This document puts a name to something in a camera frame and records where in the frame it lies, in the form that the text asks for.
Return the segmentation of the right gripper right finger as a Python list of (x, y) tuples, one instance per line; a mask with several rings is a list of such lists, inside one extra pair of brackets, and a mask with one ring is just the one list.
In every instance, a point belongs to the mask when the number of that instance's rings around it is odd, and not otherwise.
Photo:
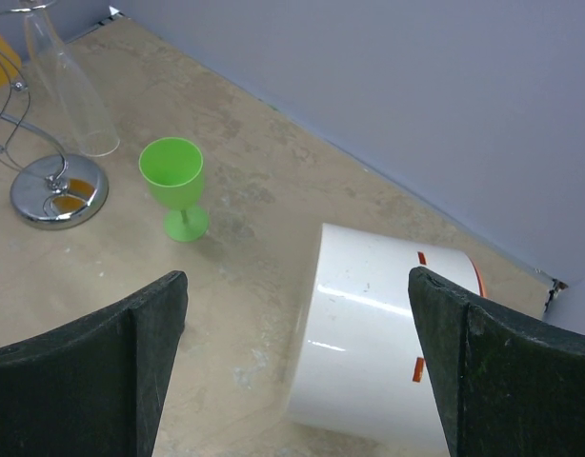
[(452, 456), (585, 456), (585, 335), (412, 268), (414, 325)]

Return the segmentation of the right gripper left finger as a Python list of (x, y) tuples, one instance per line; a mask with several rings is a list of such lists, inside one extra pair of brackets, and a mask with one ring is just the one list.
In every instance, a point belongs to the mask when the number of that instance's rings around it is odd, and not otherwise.
[(185, 327), (188, 279), (0, 348), (0, 456), (150, 456)]

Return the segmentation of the green plastic wine glass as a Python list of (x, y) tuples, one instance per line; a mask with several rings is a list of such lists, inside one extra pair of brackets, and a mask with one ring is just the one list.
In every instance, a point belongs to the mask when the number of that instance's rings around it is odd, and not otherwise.
[(177, 242), (201, 238), (208, 213), (198, 205), (205, 187), (204, 156), (191, 141), (165, 137), (149, 143), (138, 167), (153, 199), (168, 210), (164, 230)]

